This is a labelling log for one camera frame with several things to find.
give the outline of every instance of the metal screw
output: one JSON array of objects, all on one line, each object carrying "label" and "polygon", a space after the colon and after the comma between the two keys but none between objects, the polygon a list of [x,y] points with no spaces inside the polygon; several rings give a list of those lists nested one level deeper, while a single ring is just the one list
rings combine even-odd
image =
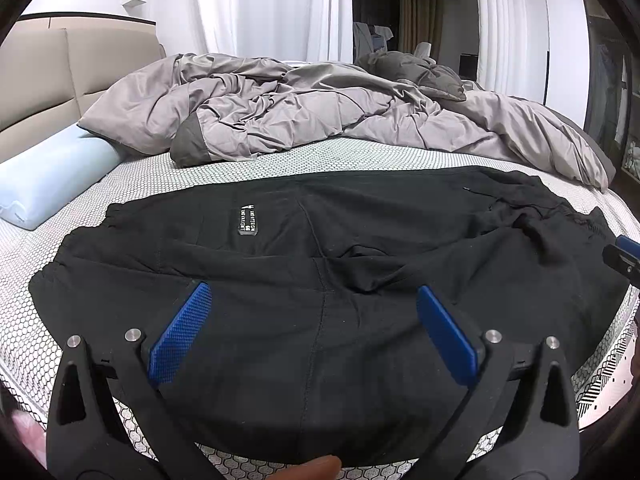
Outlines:
[{"label": "metal screw", "polygon": [[129,330],[124,333],[124,339],[133,343],[140,339],[141,335],[142,332],[140,332],[139,328],[129,328]]},{"label": "metal screw", "polygon": [[546,345],[552,350],[555,350],[556,348],[560,348],[560,341],[558,341],[556,336],[550,335],[546,338]]},{"label": "metal screw", "polygon": [[484,333],[484,338],[489,342],[489,343],[499,343],[500,341],[502,341],[502,334],[500,332],[498,332],[497,330],[487,330]]},{"label": "metal screw", "polygon": [[82,338],[79,335],[73,335],[69,339],[66,340],[66,345],[69,348],[75,348],[76,346],[78,346],[80,344],[81,341],[82,341]]}]

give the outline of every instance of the white mattress cover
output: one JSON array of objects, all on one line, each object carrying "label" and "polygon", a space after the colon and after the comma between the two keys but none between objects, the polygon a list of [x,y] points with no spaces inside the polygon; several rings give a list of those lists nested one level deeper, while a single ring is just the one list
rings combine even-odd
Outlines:
[{"label": "white mattress cover", "polygon": [[[46,413],[62,350],[38,317],[28,292],[28,283],[34,272],[53,259],[66,234],[78,226],[98,225],[110,203],[201,184],[299,173],[422,170],[473,165],[539,176],[551,191],[565,197],[577,211],[589,213],[598,206],[615,235],[624,234],[640,240],[640,224],[615,193],[603,194],[597,189],[533,168],[480,156],[337,138],[300,146],[289,152],[263,155],[254,161],[219,162],[187,169],[177,169],[167,153],[141,158],[119,165],[35,231],[24,231],[0,220],[0,380],[18,398],[23,409],[46,426]],[[617,365],[625,353],[633,333],[632,318],[637,307],[638,290],[630,287],[600,345],[572,377],[580,416],[589,411],[606,382],[605,378],[615,370],[612,363]],[[136,449],[152,456],[130,411],[119,402],[116,405]],[[593,421],[593,413],[590,413],[589,420]],[[471,458],[487,452],[498,434],[499,429],[485,435]],[[203,451],[229,479],[247,476],[250,480],[261,480],[283,466],[206,448]],[[364,476],[397,480],[411,467],[411,462],[346,468],[340,478]]]}]

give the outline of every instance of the hanging clothes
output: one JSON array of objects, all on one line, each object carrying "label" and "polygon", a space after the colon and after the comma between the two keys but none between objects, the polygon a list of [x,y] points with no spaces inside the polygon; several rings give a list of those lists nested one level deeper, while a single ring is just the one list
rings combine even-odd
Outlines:
[{"label": "hanging clothes", "polygon": [[375,51],[377,52],[379,50],[382,50],[382,52],[387,52],[386,42],[394,36],[394,34],[391,32],[391,29],[389,27],[382,27],[381,25],[374,25],[373,29],[375,31],[375,35],[378,36],[381,40],[379,48],[376,48],[376,45],[374,45]]},{"label": "hanging clothes", "polygon": [[369,25],[361,22],[353,22],[353,47],[355,50],[353,60],[374,51]]}]

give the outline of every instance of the blue gripper pad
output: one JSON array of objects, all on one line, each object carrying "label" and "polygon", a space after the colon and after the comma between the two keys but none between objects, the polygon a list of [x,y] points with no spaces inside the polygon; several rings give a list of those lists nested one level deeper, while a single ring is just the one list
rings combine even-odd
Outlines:
[{"label": "blue gripper pad", "polygon": [[449,373],[461,386],[471,386],[478,374],[478,355],[449,312],[423,285],[418,289],[418,319],[427,329]]},{"label": "blue gripper pad", "polygon": [[199,284],[149,352],[152,384],[170,383],[211,310],[211,289]]},{"label": "blue gripper pad", "polygon": [[620,235],[616,238],[616,247],[640,259],[640,244],[631,238]]}]

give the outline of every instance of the light blue pillow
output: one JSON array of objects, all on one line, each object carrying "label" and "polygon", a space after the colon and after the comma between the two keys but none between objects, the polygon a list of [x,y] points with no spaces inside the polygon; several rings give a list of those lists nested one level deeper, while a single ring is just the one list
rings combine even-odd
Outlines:
[{"label": "light blue pillow", "polygon": [[124,159],[72,124],[0,164],[0,218],[33,230]]}]

